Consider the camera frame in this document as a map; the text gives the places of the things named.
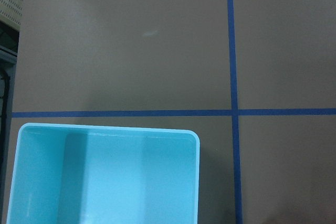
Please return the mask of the cyan plastic bin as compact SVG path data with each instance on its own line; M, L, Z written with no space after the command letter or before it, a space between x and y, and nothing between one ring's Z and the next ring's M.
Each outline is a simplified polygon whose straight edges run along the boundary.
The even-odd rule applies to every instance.
M7 223L197 223L189 130L26 123Z

